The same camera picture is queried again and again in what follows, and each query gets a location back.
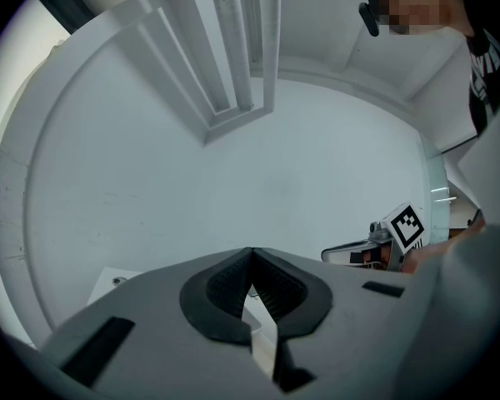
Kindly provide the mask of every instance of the white ceiling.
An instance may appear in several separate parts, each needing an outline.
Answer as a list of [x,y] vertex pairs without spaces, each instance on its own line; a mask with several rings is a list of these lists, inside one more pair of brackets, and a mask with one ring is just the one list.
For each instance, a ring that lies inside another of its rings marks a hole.
[[[124,0],[84,1],[99,14]],[[422,112],[413,98],[447,64],[463,38],[448,28],[422,36],[397,36],[385,27],[379,37],[371,37],[358,13],[363,1],[282,0],[280,72],[285,58],[299,58],[305,73],[308,61],[313,61],[314,66],[325,67],[326,76],[372,91],[378,99],[385,95],[395,108],[410,108],[406,112],[416,117]],[[256,11],[245,7],[244,12],[249,10]]]

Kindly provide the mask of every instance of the black t-shirt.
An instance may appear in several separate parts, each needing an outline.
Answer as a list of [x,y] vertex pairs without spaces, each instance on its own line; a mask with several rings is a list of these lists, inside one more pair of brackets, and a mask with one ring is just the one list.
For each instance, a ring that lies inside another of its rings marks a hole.
[[500,0],[464,0],[474,37],[471,54],[469,107],[480,134],[500,107]]

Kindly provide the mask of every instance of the black strip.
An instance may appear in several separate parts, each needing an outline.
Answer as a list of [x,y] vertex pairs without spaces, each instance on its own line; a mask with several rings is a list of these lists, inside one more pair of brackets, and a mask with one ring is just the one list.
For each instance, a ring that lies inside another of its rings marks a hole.
[[94,13],[87,7],[83,0],[40,1],[71,34],[94,18]]
[[336,247],[329,247],[328,249],[324,249],[321,254],[320,258],[322,259],[323,262],[326,262],[324,260],[324,255],[329,252],[336,252],[336,251],[341,251],[347,248],[353,248],[354,246],[362,246],[363,244],[367,244],[368,240],[362,240],[361,242],[353,242],[349,244],[343,244],[341,246],[336,246]]
[[128,336],[134,322],[111,317],[62,367],[69,377],[91,387]]
[[274,372],[272,380],[284,391],[292,390],[310,383],[315,376],[306,369],[294,365],[291,351],[286,342],[279,342],[276,346],[276,358],[274,361]]
[[350,263],[363,263],[363,252],[350,252]]
[[377,37],[380,35],[380,28],[378,26],[378,21],[374,17],[373,11],[371,10],[371,6],[366,3],[361,3],[358,8],[359,14],[365,25],[367,26],[367,30],[371,36]]
[[382,248],[375,247],[374,249],[370,249],[370,262],[380,263],[381,261],[382,261]]
[[474,135],[473,137],[470,137],[466,141],[463,141],[463,142],[459,143],[458,145],[455,145],[454,147],[451,147],[448,150],[445,150],[445,151],[441,152],[441,154],[450,153],[452,150],[455,150],[456,148],[459,148],[462,145],[465,145],[466,143],[470,143],[473,139],[476,139],[477,137],[478,137],[478,135]]
[[372,290],[383,295],[390,297],[400,298],[404,291],[403,287],[391,286],[390,284],[383,284],[378,282],[366,282],[362,285],[363,289]]

